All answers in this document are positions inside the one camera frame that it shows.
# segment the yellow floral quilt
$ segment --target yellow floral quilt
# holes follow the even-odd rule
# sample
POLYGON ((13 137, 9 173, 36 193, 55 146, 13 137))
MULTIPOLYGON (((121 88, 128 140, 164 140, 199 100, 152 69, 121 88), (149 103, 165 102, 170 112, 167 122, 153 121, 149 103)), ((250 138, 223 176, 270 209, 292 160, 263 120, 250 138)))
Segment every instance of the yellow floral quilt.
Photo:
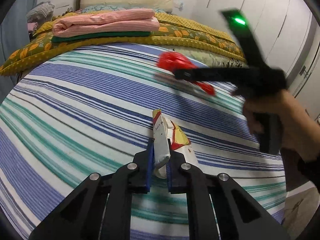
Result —
POLYGON ((182 17, 174 16, 174 18, 170 18, 165 17, 162 13, 160 16, 157 13, 156 16, 159 17, 159 30, 151 32, 148 37, 93 38, 61 43, 51 42, 53 37, 51 30, 54 22, 47 22, 36 33, 36 39, 10 55, 9 59, 0 67, 0 75, 21 73, 57 55, 82 46, 113 42, 192 47, 245 61, 241 49, 226 33, 182 17))

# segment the green folded cloth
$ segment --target green folded cloth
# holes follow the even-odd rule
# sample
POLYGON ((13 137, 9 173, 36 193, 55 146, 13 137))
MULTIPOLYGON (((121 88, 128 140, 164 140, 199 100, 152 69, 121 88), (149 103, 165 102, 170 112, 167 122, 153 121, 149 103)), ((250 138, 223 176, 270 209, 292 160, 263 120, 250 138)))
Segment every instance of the green folded cloth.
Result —
POLYGON ((85 40, 92 38, 101 38, 101 37, 147 37, 150 35, 150 32, 104 32, 104 33, 88 33, 78 36, 73 36, 69 38, 61 38, 53 36, 51 42, 66 42, 66 41, 77 41, 85 40))

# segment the white wardrobe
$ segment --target white wardrobe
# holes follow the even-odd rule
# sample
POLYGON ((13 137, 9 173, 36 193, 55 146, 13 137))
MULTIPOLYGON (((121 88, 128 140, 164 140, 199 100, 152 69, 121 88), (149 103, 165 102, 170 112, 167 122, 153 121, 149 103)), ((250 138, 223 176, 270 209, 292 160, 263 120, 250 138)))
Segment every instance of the white wardrobe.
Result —
POLYGON ((192 19, 230 33, 219 11, 238 8, 248 19, 270 66, 288 75, 305 44, 312 13, 303 0, 197 0, 192 19))

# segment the black sleeve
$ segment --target black sleeve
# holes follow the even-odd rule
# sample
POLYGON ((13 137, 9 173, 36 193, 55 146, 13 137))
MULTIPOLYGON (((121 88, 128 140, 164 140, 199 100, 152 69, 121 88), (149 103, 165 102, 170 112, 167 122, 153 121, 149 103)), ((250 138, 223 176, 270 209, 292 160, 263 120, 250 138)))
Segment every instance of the black sleeve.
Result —
POLYGON ((302 159, 298 161, 298 171, 306 176, 320 192, 320 156, 316 161, 305 163, 302 159))

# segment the clothes pile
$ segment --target clothes pile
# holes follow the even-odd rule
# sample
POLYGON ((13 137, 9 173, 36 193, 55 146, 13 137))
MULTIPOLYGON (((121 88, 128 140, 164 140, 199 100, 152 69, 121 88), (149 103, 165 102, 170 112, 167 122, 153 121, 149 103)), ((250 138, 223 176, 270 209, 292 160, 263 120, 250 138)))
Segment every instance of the clothes pile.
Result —
POLYGON ((52 42, 98 37, 146 37, 159 29, 152 9, 138 8, 61 18, 52 27, 52 42))
POLYGON ((26 18, 28 23, 38 23, 40 27, 43 23, 51 21, 53 14, 54 5, 50 1, 41 2, 36 5, 32 10, 30 10, 26 18))

